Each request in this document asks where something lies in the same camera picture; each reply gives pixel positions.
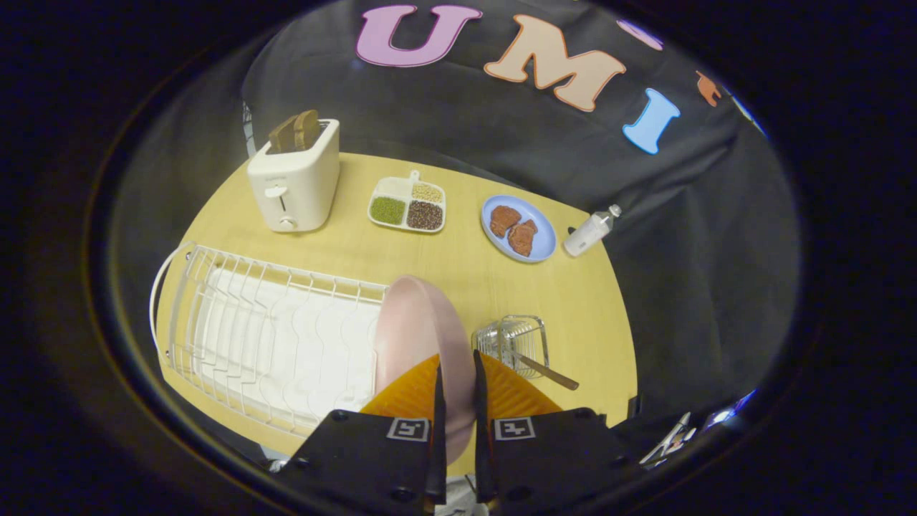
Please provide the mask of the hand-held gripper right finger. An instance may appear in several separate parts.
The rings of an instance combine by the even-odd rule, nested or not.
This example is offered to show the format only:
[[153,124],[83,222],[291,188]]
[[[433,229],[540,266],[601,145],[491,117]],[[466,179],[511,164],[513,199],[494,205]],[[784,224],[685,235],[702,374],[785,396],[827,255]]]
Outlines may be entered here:
[[473,353],[477,500],[492,515],[615,512],[645,476],[591,408],[551,409],[534,386]]

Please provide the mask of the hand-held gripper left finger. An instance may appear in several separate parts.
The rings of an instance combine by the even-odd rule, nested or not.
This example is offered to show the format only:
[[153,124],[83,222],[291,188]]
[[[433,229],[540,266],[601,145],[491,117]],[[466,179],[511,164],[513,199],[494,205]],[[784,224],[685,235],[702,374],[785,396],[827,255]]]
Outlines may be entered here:
[[440,359],[422,360],[361,411],[334,409],[277,473],[324,514],[433,514],[446,500]]

